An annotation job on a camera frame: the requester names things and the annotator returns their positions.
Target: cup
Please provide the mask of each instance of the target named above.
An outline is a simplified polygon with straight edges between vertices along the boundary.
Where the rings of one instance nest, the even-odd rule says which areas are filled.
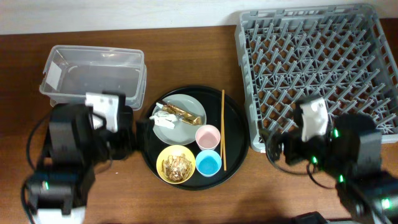
[[[200,127],[195,134],[195,140],[201,150],[214,150],[220,139],[220,131],[209,124]]]
[[[204,177],[215,175],[221,168],[221,157],[213,150],[199,152],[196,158],[196,167]]]

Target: dish rack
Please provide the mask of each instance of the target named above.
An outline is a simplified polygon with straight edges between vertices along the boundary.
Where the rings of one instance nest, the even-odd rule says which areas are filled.
[[[382,141],[398,141],[398,69],[368,4],[246,11],[235,32],[251,146],[265,152],[259,129],[297,128],[303,96],[321,95],[330,119],[370,115]]]

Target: food in bowl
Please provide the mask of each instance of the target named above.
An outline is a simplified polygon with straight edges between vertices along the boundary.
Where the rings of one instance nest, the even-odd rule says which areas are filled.
[[[171,181],[179,182],[185,180],[191,171],[192,162],[185,157],[184,153],[181,156],[169,155],[167,159],[162,161],[162,172]]]

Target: black tray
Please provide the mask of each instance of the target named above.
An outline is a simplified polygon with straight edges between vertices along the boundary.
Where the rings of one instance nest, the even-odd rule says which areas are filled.
[[[186,94],[196,98],[203,105],[206,111],[206,123],[216,126],[221,130],[220,91],[206,86],[187,86],[173,90],[159,99],[161,100],[166,96],[174,94]],[[146,118],[149,118],[152,115],[154,108],[155,102],[147,111]],[[224,118],[227,171],[224,171],[223,167],[221,167],[220,171],[218,171],[213,177],[204,177],[196,170],[192,177],[186,182],[182,184],[171,184],[171,186],[185,190],[205,190],[228,180],[239,169],[248,153],[250,142],[249,128],[245,115],[237,104],[227,95],[225,95]],[[155,135],[152,128],[148,131],[146,145],[142,150],[142,155],[144,156],[148,167],[159,179],[161,178],[156,171],[157,156],[168,146],[168,144],[162,142]],[[195,141],[191,144],[187,144],[185,147],[189,148],[195,157],[199,152],[201,152]],[[217,146],[215,151],[220,153],[220,145]]]

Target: white wall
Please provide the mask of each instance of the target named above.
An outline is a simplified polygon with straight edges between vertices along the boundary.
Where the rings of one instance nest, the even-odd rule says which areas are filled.
[[[0,0],[0,34],[221,26],[249,9],[360,2],[398,17],[398,0]]]

